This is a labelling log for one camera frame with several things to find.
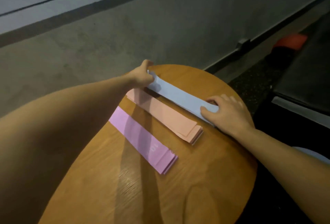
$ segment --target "folded exercise band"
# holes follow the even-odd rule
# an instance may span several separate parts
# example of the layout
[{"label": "folded exercise band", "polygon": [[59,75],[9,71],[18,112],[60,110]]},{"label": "folded exercise band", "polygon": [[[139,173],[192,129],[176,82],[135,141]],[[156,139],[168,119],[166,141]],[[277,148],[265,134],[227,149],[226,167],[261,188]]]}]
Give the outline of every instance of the folded exercise band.
[{"label": "folded exercise band", "polygon": [[171,150],[120,107],[116,108],[109,122],[126,137],[158,173],[165,174],[178,159]]},{"label": "folded exercise band", "polygon": [[188,119],[141,89],[132,89],[126,95],[131,101],[190,144],[194,144],[203,133],[203,128],[198,126],[197,122]]},{"label": "folded exercise band", "polygon": [[154,82],[151,83],[148,88],[155,91],[156,93],[160,94],[161,96],[171,100],[175,104],[179,105],[180,107],[188,110],[190,113],[196,115],[197,117],[201,118],[202,120],[210,123],[211,122],[206,120],[201,115],[200,107],[206,107],[207,110],[215,113],[218,111],[219,107],[216,105],[212,105],[207,103],[206,101],[201,100],[191,94],[188,94],[185,91],[169,84],[168,82],[159,78],[154,72],[150,72],[150,74],[155,78]]}]

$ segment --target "round wooden table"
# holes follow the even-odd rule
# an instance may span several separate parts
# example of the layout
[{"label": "round wooden table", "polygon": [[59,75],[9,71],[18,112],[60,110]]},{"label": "round wooden table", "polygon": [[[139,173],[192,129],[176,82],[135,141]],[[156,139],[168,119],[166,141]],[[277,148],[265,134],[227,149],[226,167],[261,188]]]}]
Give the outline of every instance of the round wooden table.
[{"label": "round wooden table", "polygon": [[[201,99],[238,95],[217,77],[187,66],[150,68]],[[233,224],[254,187],[257,163],[236,141],[165,98],[160,101],[197,121],[204,133],[194,146],[181,140],[126,97],[120,107],[179,159],[159,175],[109,122],[69,169],[40,224]]]}]

